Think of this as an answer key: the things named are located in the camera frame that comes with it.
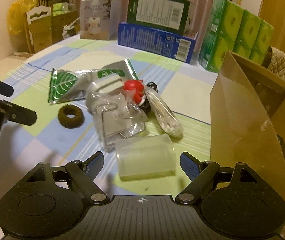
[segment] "brown ring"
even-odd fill
[[[84,123],[85,118],[79,107],[65,105],[58,111],[58,120],[63,127],[72,129],[81,126]]]

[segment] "tree illustration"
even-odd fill
[[[112,2],[109,0],[109,1],[105,2],[103,4],[103,6],[106,8],[106,12],[105,12],[103,19],[106,20],[106,19],[110,18],[110,9],[112,7]]]

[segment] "red toy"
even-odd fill
[[[123,90],[132,91],[135,90],[135,94],[133,95],[133,100],[138,106],[141,106],[146,99],[146,95],[144,92],[142,80],[128,80],[124,83]]]

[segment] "white box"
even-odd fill
[[[115,39],[120,13],[120,0],[81,0],[81,39]]]

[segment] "kettle image on box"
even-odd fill
[[[100,18],[92,17],[88,19],[88,28],[87,30],[91,35],[97,35],[100,33]]]

